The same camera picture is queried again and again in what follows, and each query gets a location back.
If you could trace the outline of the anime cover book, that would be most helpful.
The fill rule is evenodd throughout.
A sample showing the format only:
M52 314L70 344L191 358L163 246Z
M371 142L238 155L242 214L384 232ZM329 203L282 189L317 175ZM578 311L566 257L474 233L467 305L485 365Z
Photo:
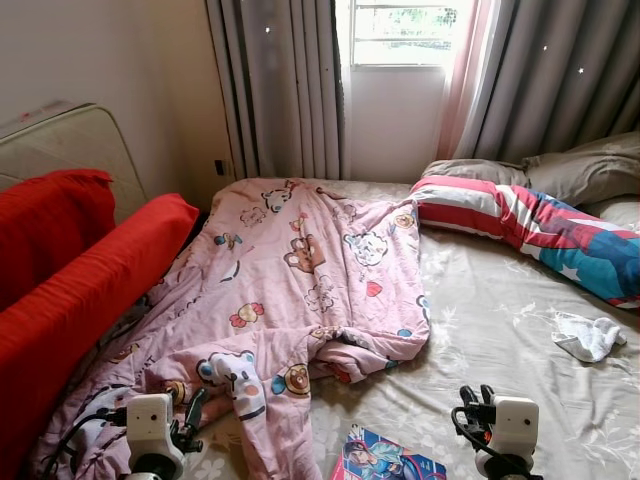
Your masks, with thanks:
M447 468L353 424L329 480L447 480Z

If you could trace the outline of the red white blue striped bolster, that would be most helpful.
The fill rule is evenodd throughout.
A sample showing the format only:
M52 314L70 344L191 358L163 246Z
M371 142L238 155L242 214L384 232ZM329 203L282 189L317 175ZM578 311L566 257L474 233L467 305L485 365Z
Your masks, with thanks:
M426 175L410 200L426 227L509 244L609 305L640 307L640 234L543 192L489 180Z

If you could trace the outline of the light cream pillow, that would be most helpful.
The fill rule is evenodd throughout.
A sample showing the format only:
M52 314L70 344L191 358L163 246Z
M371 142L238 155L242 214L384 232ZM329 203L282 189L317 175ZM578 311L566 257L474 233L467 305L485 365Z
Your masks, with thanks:
M617 227L640 232L640 196L621 195L579 207L585 214L608 221Z

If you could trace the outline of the green quilted mattress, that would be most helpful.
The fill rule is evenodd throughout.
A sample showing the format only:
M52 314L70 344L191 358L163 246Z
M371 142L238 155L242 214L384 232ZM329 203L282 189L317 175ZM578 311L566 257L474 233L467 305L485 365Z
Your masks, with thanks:
M150 201L113 114L92 102L56 101L0 122L0 192L67 169L110 175L118 223Z

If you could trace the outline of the pink sheer curtain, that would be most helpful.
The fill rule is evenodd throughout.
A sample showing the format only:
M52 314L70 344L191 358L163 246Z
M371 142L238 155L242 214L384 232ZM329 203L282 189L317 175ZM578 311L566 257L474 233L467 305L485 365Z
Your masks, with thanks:
M474 109L483 78L495 15L502 0L462 0L460 23L454 32L452 63L447 68L445 99L440 115L434 160L456 154Z

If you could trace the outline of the window with white bars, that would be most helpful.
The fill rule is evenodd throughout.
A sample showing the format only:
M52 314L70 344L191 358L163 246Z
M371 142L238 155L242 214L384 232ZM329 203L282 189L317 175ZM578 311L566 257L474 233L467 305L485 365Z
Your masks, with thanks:
M351 0L349 63L443 67L461 44L470 0Z

